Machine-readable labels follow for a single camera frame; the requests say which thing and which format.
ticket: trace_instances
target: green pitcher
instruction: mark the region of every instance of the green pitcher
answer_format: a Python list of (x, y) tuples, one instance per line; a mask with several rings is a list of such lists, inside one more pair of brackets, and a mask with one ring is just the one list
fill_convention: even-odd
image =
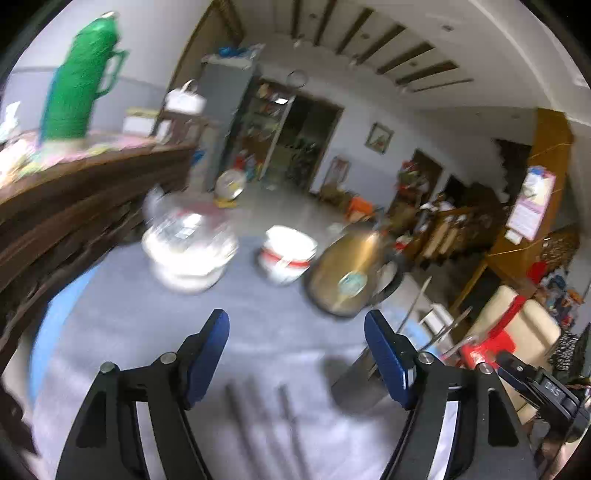
[[(115, 51), (119, 40), (117, 14), (101, 15), (78, 32), (66, 61), (53, 78), (41, 123), (41, 139), (46, 141), (81, 140), (85, 137), (94, 101), (113, 88), (128, 55)], [(107, 62), (119, 57), (111, 81), (99, 91)]]

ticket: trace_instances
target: framed picture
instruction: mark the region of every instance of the framed picture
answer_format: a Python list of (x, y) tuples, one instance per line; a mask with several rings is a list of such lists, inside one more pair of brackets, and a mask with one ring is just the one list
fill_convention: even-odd
[(367, 141), (365, 142), (365, 146), (375, 150), (380, 155), (386, 153), (388, 149), (388, 145), (390, 145), (390, 140), (392, 140), (392, 136), (394, 135), (394, 130), (390, 130), (386, 128), (382, 124), (374, 123), (373, 127), (369, 132), (369, 136)]

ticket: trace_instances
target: gray tablecloth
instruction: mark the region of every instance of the gray tablecloth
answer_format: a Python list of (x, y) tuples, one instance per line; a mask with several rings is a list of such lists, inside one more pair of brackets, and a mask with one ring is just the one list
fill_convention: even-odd
[[(301, 478), (277, 388), (287, 385), (313, 479), (376, 480), (399, 438), (406, 412), (389, 398), (362, 417), (347, 416), (329, 391), (365, 346), (363, 317), (335, 319), (314, 307), (301, 281), (270, 284), (254, 264), (260, 239), (241, 239), (226, 274), (207, 292), (167, 290), (151, 274), (139, 245), (113, 250), (66, 320), (34, 409), (34, 439), (55, 475), (78, 409), (102, 362), (121, 369), (150, 364), (198, 332), (211, 311), (230, 317), (230, 338), (205, 399), (187, 413), (217, 480)], [(385, 304), (387, 319), (404, 311)], [(226, 386), (238, 392), (249, 441), (263, 473), (253, 473)], [(138, 405), (152, 480), (163, 478), (146, 406)], [(277, 455), (279, 445), (282, 456)]]

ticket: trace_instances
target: gold kettle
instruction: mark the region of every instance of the gold kettle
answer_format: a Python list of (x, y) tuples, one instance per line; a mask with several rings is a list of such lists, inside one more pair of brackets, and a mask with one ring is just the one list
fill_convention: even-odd
[[(354, 317), (362, 308), (389, 297), (408, 270), (402, 254), (394, 254), (370, 222), (349, 225), (345, 234), (329, 246), (310, 268), (306, 289), (316, 305), (338, 316)], [(378, 293), (379, 270), (390, 261), (397, 264), (394, 278)]]

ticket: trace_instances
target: round sticker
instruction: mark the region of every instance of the round sticker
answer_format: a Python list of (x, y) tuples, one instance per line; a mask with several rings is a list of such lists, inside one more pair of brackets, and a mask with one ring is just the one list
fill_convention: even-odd
[(355, 297), (367, 285), (368, 277), (361, 272), (349, 272), (339, 280), (339, 293), (350, 299)]

